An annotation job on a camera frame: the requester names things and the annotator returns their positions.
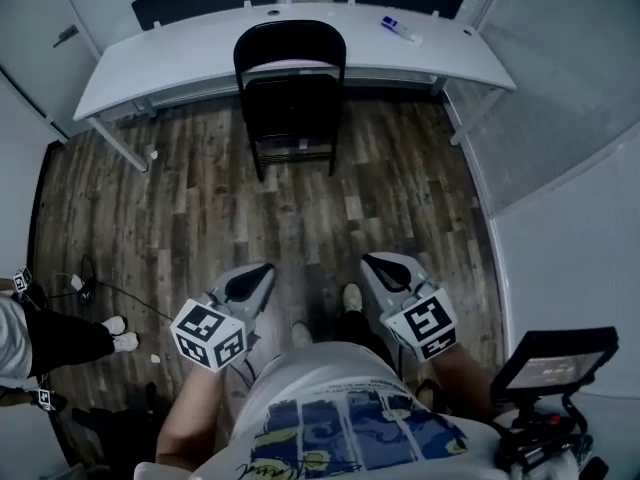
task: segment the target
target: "display screen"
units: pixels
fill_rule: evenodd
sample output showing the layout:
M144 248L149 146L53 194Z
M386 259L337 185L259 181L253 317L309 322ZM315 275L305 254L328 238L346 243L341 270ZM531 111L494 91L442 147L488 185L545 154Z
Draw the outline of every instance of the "display screen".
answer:
M534 357L513 378L507 389L563 386L582 379L603 352L561 357Z

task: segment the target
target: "door handle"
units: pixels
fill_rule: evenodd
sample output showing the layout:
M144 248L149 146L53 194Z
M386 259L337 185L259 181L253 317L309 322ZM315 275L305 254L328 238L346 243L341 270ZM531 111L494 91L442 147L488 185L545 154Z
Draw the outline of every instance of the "door handle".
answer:
M65 41L68 41L73 36L75 36L78 32L79 32L78 27L76 27L75 25L71 25L70 27L65 28L62 32L58 34L58 41L56 41L56 44L54 44L53 47L57 48L62 43L64 43Z

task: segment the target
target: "sneaker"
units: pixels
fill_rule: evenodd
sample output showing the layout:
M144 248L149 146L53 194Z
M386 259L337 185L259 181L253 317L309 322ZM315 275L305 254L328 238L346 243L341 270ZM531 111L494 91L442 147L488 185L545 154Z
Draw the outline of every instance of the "sneaker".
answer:
M135 332L128 332L127 334L113 338L113 348L115 352L132 352L138 348L139 344L138 335Z
M355 283L349 283L342 290L342 306L346 311L362 313L362 292Z
M127 324L124 323L124 318L121 316L112 316L109 320L102 322L102 325L109 330L111 336L118 336L127 328Z
M313 345L313 338L311 332L304 322L295 322L291 326L291 340L293 341L293 348L304 348L308 345Z

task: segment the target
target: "white t-shirt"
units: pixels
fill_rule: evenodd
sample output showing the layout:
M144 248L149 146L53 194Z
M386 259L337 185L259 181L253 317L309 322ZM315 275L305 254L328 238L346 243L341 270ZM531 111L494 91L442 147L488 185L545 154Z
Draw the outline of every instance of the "white t-shirt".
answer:
M318 343L260 374L229 446L196 472L142 463L135 480L507 479L499 436L421 405L369 350Z
M26 379L31 371L31 340L24 310L0 293L0 377Z

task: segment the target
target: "black pants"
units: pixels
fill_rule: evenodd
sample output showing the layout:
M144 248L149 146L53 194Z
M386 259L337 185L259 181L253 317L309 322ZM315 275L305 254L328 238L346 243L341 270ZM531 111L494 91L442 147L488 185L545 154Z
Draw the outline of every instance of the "black pants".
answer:
M397 373L391 352L389 352L384 340L371 330L367 318L359 311L347 311L340 317L333 339L368 348Z
M22 307L31 339L30 376L95 361L114 351L113 338L102 324L51 310L37 311L28 303Z

